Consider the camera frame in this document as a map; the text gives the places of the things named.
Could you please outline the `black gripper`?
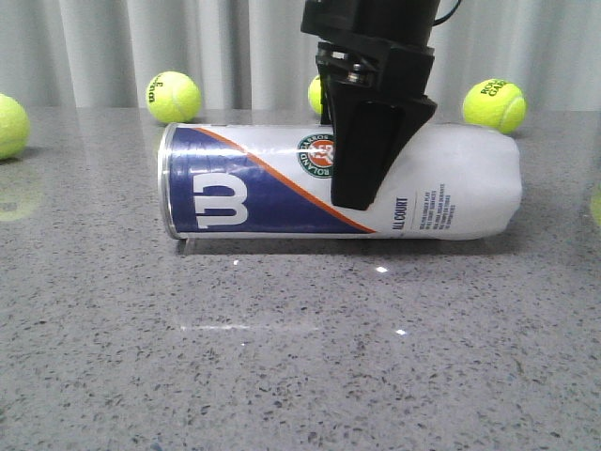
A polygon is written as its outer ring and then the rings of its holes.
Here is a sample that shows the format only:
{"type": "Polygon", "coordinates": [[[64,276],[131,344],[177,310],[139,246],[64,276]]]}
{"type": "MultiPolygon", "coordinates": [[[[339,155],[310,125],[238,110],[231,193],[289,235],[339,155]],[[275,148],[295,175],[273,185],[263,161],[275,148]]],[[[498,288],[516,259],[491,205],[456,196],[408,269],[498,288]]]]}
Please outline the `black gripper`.
{"type": "Polygon", "coordinates": [[[305,3],[300,30],[320,38],[320,123],[332,122],[334,131],[333,205],[367,210],[404,146],[434,115],[437,105],[424,92],[438,7],[438,1],[305,3]],[[373,89],[326,82],[327,73],[344,79],[356,65],[373,89]]]}

